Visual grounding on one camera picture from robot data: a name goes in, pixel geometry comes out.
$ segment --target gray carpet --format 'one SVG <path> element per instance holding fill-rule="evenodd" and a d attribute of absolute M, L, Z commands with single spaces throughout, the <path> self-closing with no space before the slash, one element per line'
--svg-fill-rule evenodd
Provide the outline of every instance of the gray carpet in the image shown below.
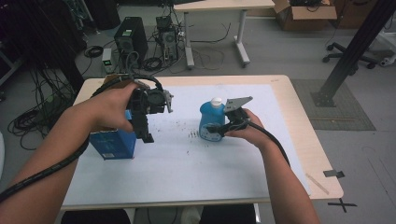
<path fill-rule="evenodd" d="M 316 130 L 375 131 L 375 126 L 364 113 L 359 102 L 343 83 L 332 98 L 335 107 L 315 106 L 310 92 L 318 92 L 325 80 L 293 79 L 304 110 Z"/>

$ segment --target blue spray bottle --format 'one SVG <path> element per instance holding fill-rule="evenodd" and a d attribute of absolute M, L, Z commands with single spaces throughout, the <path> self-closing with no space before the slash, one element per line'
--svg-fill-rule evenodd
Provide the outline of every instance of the blue spray bottle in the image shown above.
<path fill-rule="evenodd" d="M 205 140 L 218 142 L 221 140 L 219 133 L 210 133 L 206 127 L 220 127 L 225 123 L 224 104 L 221 98 L 215 97 L 211 101 L 201 105 L 202 113 L 201 122 L 199 124 L 199 135 Z"/>

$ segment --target office chair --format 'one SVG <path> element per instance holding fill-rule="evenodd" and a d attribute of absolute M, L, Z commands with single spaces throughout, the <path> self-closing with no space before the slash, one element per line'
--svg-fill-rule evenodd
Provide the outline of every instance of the office chair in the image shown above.
<path fill-rule="evenodd" d="M 332 53 L 332 54 L 327 55 L 322 60 L 324 63 L 328 63 L 330 61 L 330 58 L 341 58 L 343 56 L 344 52 L 346 51 L 345 47 L 343 47 L 343 46 L 341 46 L 341 45 L 339 45 L 339 44 L 337 44 L 335 42 L 330 44 L 329 46 L 327 46 L 327 50 L 333 50 L 334 48 L 340 50 L 341 53 Z M 378 64 L 378 60 L 377 59 L 369 58 L 369 57 L 366 57 L 366 56 L 361 56 L 360 60 L 363 61 L 363 62 L 368 63 L 366 65 L 366 67 L 368 69 L 373 69 Z M 351 71 L 350 76 L 354 75 L 358 69 L 359 69 L 359 67 L 358 67 L 358 64 L 356 63 L 354 69 Z"/>

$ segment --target white bottle cap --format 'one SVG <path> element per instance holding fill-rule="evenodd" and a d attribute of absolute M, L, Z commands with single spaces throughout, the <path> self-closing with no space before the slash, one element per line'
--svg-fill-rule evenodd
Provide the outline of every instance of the white bottle cap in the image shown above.
<path fill-rule="evenodd" d="M 210 101 L 210 104 L 212 104 L 213 108 L 219 108 L 221 107 L 221 98 L 215 97 Z"/>

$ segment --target hand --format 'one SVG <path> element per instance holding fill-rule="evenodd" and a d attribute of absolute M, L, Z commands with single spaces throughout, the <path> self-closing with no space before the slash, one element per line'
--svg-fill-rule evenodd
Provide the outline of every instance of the hand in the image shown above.
<path fill-rule="evenodd" d="M 130 83 L 123 89 L 104 91 L 71 109 L 80 110 L 79 113 L 89 113 L 92 127 L 102 126 L 132 132 L 134 129 L 125 118 L 125 109 L 137 87 L 137 84 Z"/>
<path fill-rule="evenodd" d="M 248 109 L 244 109 L 244 110 L 245 110 L 245 112 L 247 112 L 247 115 L 250 117 L 250 121 L 252 123 L 257 124 L 260 127 L 264 127 L 262 125 L 262 122 L 260 121 L 260 119 L 255 114 L 253 114 Z M 230 137 L 244 138 L 249 143 L 253 144 L 254 146 L 256 146 L 258 148 L 265 145 L 268 141 L 271 141 L 267 135 L 265 135 L 264 133 L 260 132 L 259 130 L 255 129 L 249 125 L 246 127 L 246 129 L 238 130 L 238 131 L 230 131 L 224 135 L 230 136 Z"/>

